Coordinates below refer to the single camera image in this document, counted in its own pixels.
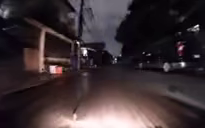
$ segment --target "light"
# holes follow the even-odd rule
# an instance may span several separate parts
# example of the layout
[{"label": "light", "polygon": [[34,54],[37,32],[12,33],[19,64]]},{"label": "light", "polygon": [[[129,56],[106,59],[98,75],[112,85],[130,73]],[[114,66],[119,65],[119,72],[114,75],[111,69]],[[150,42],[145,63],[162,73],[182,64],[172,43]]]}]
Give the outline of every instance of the light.
[{"label": "light", "polygon": [[199,32],[200,31],[200,25],[197,24],[197,25],[195,25],[195,26],[193,26],[191,28],[188,28],[187,31],[188,32]]},{"label": "light", "polygon": [[181,65],[182,68],[186,67],[186,63],[185,62],[180,62],[180,65]]},{"label": "light", "polygon": [[193,57],[194,57],[195,59],[199,59],[199,58],[201,58],[201,55],[195,54],[195,55],[193,55]]},{"label": "light", "polygon": [[79,42],[79,41],[76,41],[76,44],[77,44],[77,45],[80,45],[80,42]]},{"label": "light", "polygon": [[86,48],[81,48],[83,56],[88,56],[88,50]]},{"label": "light", "polygon": [[152,54],[151,53],[148,53],[146,56],[151,56]]}]

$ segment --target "utility pole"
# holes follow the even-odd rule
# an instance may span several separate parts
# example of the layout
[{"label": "utility pole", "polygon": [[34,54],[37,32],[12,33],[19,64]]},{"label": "utility pole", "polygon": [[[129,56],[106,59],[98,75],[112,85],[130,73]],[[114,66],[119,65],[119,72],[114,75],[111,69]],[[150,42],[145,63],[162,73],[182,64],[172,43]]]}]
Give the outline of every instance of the utility pole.
[{"label": "utility pole", "polygon": [[79,10],[79,20],[78,20],[78,37],[81,38],[83,35],[83,7],[84,0],[80,2],[80,10]]},{"label": "utility pole", "polygon": [[[83,35],[83,8],[84,0],[80,1],[79,19],[78,19],[78,38],[81,39]],[[77,42],[77,70],[80,69],[81,65],[81,42]]]}]

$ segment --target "car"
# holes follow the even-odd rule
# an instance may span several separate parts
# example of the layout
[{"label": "car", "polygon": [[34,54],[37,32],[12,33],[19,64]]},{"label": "car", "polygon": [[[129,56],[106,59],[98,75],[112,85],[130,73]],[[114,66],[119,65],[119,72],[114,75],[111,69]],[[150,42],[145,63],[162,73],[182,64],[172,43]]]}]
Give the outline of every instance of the car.
[{"label": "car", "polygon": [[155,44],[142,52],[139,69],[195,70],[200,68],[201,53],[187,41]]}]

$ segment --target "night sky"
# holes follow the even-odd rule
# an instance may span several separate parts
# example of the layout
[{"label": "night sky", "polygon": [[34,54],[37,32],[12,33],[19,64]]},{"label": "night sky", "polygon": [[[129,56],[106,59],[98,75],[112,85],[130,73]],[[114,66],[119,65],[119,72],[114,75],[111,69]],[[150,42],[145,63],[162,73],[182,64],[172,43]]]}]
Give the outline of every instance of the night sky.
[{"label": "night sky", "polygon": [[[78,10],[80,0],[70,0]],[[94,20],[88,20],[88,29],[83,39],[86,42],[105,42],[106,49],[113,55],[119,55],[122,45],[114,39],[116,29],[127,13],[131,0],[85,0],[86,7],[91,7]]]}]

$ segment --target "asphalt road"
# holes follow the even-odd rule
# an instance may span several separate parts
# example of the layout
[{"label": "asphalt road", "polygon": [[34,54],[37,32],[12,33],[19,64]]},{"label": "asphalt road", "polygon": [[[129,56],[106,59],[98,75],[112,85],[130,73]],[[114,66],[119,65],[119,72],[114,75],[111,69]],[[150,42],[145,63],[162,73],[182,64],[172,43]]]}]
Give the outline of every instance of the asphalt road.
[{"label": "asphalt road", "polygon": [[205,111],[154,91],[191,80],[121,68],[64,76],[2,97],[0,128],[205,128]]}]

